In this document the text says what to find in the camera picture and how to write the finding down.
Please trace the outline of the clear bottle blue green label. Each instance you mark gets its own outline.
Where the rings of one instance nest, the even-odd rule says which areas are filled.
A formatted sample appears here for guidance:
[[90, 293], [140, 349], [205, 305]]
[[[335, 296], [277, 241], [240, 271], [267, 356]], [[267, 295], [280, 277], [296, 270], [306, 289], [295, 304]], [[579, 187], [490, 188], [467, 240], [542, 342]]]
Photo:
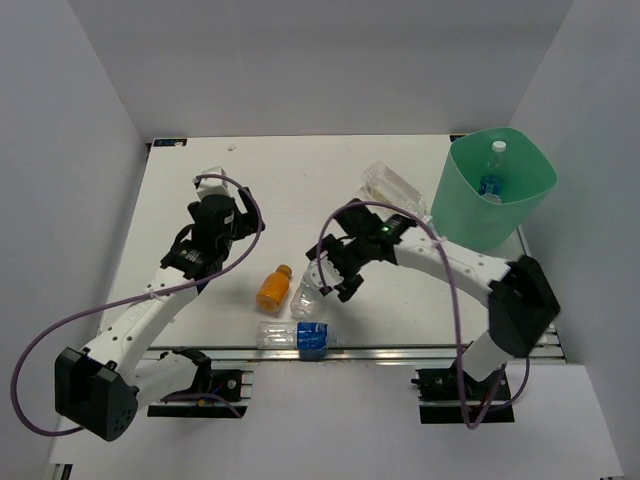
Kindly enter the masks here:
[[297, 321], [317, 321], [324, 308], [324, 293], [330, 292], [343, 280], [327, 258], [323, 258], [320, 263], [311, 261], [290, 302], [292, 317]]

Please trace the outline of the orange juice bottle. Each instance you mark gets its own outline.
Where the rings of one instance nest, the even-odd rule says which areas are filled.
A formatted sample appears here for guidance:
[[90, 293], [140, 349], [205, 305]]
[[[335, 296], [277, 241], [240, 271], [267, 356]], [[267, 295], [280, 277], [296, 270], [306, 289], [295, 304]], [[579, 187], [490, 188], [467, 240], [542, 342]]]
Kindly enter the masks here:
[[288, 294], [291, 277], [291, 268], [284, 264], [279, 265], [259, 288], [255, 297], [257, 306], [269, 313], [277, 312]]

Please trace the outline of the clear bottle dark blue label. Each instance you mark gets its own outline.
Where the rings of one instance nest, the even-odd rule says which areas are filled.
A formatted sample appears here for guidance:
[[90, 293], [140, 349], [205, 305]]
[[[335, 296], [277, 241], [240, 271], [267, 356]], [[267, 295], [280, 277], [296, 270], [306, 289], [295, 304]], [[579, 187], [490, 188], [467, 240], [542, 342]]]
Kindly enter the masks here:
[[256, 345], [261, 350], [321, 351], [340, 344], [336, 330], [322, 322], [259, 323]]

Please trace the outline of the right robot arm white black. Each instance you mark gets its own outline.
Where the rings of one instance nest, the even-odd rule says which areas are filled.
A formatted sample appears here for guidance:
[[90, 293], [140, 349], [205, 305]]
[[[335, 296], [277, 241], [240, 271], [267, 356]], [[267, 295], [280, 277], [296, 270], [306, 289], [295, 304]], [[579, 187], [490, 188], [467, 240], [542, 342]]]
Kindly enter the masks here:
[[322, 296], [336, 292], [347, 302], [364, 282], [361, 269], [387, 262], [446, 282], [453, 295], [473, 297], [487, 309], [487, 328], [458, 353], [451, 384], [459, 396], [477, 397], [494, 371], [512, 359], [527, 358], [559, 315], [560, 304], [542, 267], [528, 255], [506, 260], [457, 245], [398, 207], [383, 220], [372, 212], [374, 205], [354, 199], [330, 216], [345, 235], [320, 233], [306, 254], [304, 281]]

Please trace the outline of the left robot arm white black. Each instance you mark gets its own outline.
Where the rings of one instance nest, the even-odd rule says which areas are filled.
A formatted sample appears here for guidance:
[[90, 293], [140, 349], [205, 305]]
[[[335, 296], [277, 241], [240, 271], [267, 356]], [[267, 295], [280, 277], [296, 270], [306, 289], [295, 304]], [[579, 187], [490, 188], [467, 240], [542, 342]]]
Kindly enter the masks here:
[[80, 350], [65, 348], [54, 364], [55, 409], [106, 441], [119, 438], [137, 411], [166, 397], [205, 398], [216, 386], [203, 352], [176, 347], [152, 365], [142, 356], [176, 315], [223, 270], [233, 242], [264, 226], [250, 192], [233, 198], [222, 185], [197, 182], [192, 223], [176, 236], [147, 286], [105, 332]]

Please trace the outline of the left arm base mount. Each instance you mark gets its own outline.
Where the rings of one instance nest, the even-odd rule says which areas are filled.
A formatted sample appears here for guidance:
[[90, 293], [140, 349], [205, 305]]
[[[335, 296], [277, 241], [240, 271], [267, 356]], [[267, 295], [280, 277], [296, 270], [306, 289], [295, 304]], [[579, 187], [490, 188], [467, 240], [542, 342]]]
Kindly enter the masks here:
[[191, 385], [147, 407], [151, 418], [241, 419], [252, 395], [253, 372], [215, 366], [204, 352], [187, 347], [171, 351], [196, 367]]

